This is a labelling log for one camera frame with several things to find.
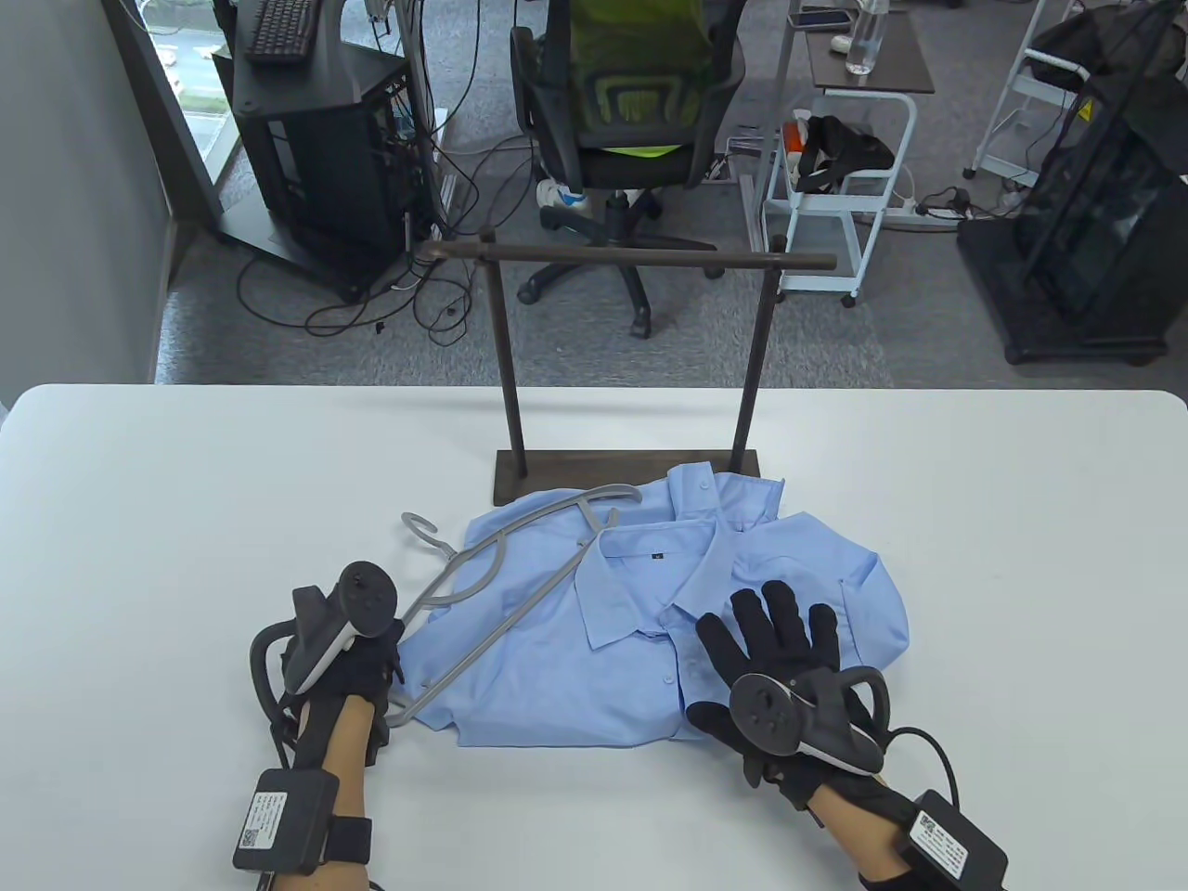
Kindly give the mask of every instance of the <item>qr code label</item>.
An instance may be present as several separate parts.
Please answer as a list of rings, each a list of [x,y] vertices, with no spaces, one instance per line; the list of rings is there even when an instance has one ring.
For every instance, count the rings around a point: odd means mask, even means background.
[[[969,852],[960,841],[949,835],[943,826],[922,810],[916,817],[916,822],[912,823],[909,835],[916,846],[931,857],[941,868],[955,879],[961,878],[966,860],[969,859]]]
[[[285,813],[289,792],[257,792],[244,821],[239,847],[244,851],[268,851],[277,840],[280,815]]]

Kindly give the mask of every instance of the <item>hand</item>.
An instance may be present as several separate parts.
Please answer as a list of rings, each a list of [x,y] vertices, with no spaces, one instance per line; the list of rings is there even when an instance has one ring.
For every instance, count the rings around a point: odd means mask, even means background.
[[[841,669],[838,615],[830,607],[816,604],[809,609],[810,643],[791,588],[784,582],[770,581],[763,586],[763,596],[767,601],[770,619],[753,590],[744,589],[731,598],[731,608],[742,632],[746,652],[719,617],[707,613],[697,620],[697,637],[727,685],[751,672],[788,682],[814,669]],[[851,722],[874,738],[874,721],[858,694],[847,689],[843,696]],[[777,758],[760,751],[734,725],[729,709],[716,702],[694,702],[685,709],[685,716],[694,727],[742,756],[742,773],[752,788],[758,786],[760,779],[777,783],[779,791],[797,810],[804,810],[822,784],[842,773],[838,767],[809,756]]]
[[[392,676],[404,683],[400,670],[400,653],[397,644],[404,636],[404,623],[394,619],[392,626],[379,637],[356,637],[349,650],[343,650],[334,657],[320,678],[301,696],[290,699],[295,714],[301,714],[301,707],[310,700],[336,699],[342,696],[361,696],[373,702],[378,712],[387,710],[387,691],[392,687]],[[280,656],[282,666],[289,663],[289,656],[297,645],[297,638]]]

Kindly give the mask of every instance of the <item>keyboard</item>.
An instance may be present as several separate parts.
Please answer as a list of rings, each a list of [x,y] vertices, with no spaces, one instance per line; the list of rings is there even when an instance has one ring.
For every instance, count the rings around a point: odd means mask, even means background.
[[[322,0],[261,0],[245,55],[253,64],[304,62],[317,36]]]

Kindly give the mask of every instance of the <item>floor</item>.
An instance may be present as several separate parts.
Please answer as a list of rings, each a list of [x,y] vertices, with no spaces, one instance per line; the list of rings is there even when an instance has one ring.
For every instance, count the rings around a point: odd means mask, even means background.
[[[925,57],[937,84],[920,101],[920,124],[906,163],[923,196],[961,183],[987,118],[1001,89],[1023,30],[1029,4],[967,0],[949,10],[940,0],[909,4]],[[481,42],[474,86],[454,121],[449,145],[459,151],[488,146],[514,132],[507,80],[507,30],[512,4],[480,0]],[[785,0],[751,0],[740,26],[748,77],[731,108],[728,127],[759,124],[776,68]],[[426,23],[426,50],[438,105],[455,105],[465,88],[474,49],[474,0],[437,0]],[[522,24],[539,30],[543,2],[519,4]],[[369,39],[361,4],[350,0],[345,32]],[[803,52],[794,55],[792,95],[805,89]],[[476,178],[479,222],[492,197],[503,216],[524,194],[522,170],[495,195],[524,159],[501,152]],[[460,157],[460,163],[474,156]],[[225,203],[251,188],[240,160],[222,183]],[[910,183],[901,179],[901,188]],[[993,202],[998,184],[985,173],[971,185],[979,203]],[[659,232],[745,247],[738,191],[706,185],[664,194]],[[506,241],[576,241],[567,233],[543,232],[529,196],[500,228]],[[165,315],[159,380],[236,384],[494,384],[495,359],[481,299],[466,336],[443,348],[430,341],[407,308],[374,327],[336,337],[315,339],[301,330],[249,316],[235,299],[235,282],[248,261],[246,251],[200,239],[175,279]],[[455,277],[465,279],[460,267]],[[510,292],[527,274],[507,266]],[[630,307],[612,270],[588,270],[550,292],[535,307],[511,301],[517,369],[525,385],[560,386],[737,386],[741,384],[753,308],[756,274],[728,272],[708,282],[696,271],[645,270],[655,308],[650,341],[627,336]],[[331,301],[315,285],[264,263],[248,270],[242,295],[258,311],[299,322]],[[378,298],[368,311],[396,309],[405,295]],[[426,287],[415,309],[422,322],[460,320],[457,297],[446,284]],[[803,295],[788,299],[776,317],[764,374],[765,386],[836,387],[1126,387],[1168,390],[1188,397],[1188,322],[1170,333],[1171,355],[1146,368],[1121,365],[1040,365],[1011,367],[952,234],[887,232],[880,241],[855,309],[835,297]],[[343,320],[349,315],[341,316]],[[462,329],[456,328],[453,337]]]

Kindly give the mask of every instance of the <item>vr controller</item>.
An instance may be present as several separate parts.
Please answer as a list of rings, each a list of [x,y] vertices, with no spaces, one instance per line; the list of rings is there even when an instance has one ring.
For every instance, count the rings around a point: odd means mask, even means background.
[[[874,700],[873,735],[849,722],[843,694],[867,684]],[[742,675],[731,688],[731,718],[746,739],[777,758],[807,754],[841,770],[874,776],[891,720],[883,675],[857,665],[845,671],[815,669],[786,683],[766,675]]]
[[[285,665],[285,693],[299,696],[317,683],[356,637],[379,637],[396,618],[396,586],[374,563],[359,561],[339,576],[330,596],[310,586],[293,590],[297,644]]]
[[[299,696],[317,683],[334,658],[349,650],[356,637],[379,637],[392,627],[396,619],[396,586],[387,573],[374,563],[350,563],[339,576],[329,595],[316,586],[293,590],[293,619],[264,628],[248,653],[252,684],[280,744],[295,747],[297,720],[285,714],[293,696]],[[284,661],[285,693],[278,701],[268,682],[266,656],[278,640],[293,638]],[[387,742],[387,725],[383,720],[379,745]]]

